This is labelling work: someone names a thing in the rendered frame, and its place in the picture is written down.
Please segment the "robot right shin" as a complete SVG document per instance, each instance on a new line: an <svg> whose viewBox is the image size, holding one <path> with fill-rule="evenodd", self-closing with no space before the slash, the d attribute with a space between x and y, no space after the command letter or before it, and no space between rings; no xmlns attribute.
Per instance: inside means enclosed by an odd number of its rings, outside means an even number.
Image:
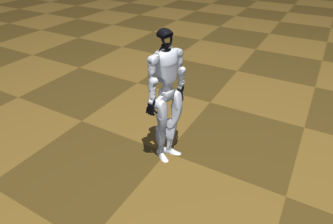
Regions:
<svg viewBox="0 0 333 224"><path fill-rule="evenodd" d="M165 132L162 132L161 134L158 131L158 126L155 127L156 130L156 141L158 143L158 152L161 154L163 153L163 148L165 144Z"/></svg>

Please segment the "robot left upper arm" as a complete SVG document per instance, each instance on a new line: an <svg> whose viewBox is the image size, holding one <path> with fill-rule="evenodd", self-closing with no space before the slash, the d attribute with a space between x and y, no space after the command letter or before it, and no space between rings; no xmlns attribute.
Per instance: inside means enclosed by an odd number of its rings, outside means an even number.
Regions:
<svg viewBox="0 0 333 224"><path fill-rule="evenodd" d="M186 68L182 66L183 64L183 50L180 48L175 48L178 52L178 74L183 75L186 72Z"/></svg>

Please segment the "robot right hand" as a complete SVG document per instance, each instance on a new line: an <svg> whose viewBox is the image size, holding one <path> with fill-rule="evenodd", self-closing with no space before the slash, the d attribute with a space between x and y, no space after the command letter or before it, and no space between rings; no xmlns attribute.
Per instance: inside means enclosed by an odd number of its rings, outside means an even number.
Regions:
<svg viewBox="0 0 333 224"><path fill-rule="evenodd" d="M157 112L155 111L154 105L155 105L155 100L153 101L153 105L148 104L148 106L146 108L146 113L153 115L153 116L155 115L153 112L155 112L157 114Z"/></svg>

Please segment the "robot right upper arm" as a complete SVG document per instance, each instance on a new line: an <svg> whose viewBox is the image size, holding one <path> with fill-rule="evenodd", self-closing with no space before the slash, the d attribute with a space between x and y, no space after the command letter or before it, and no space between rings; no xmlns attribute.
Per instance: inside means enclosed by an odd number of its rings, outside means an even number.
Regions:
<svg viewBox="0 0 333 224"><path fill-rule="evenodd" d="M152 79L153 80L153 86L158 84L158 79L155 78L156 74L156 65L159 61L159 55L158 54L153 54L150 55L147 58L147 64L148 64L148 80Z"/></svg>

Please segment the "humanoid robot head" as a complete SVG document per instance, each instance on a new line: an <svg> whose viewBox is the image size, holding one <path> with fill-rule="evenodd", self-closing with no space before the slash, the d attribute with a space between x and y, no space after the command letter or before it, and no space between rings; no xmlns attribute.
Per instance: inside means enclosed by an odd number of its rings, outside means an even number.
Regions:
<svg viewBox="0 0 333 224"><path fill-rule="evenodd" d="M161 28L157 31L156 36L161 38L162 43L163 43L163 44L161 44L161 48L158 51L160 51L161 49L165 49L162 52L169 52L171 50L171 49L169 49L169 47L172 44L172 35L173 35L173 32L167 28ZM166 38L170 38L170 43L165 43L164 39L166 39Z"/></svg>

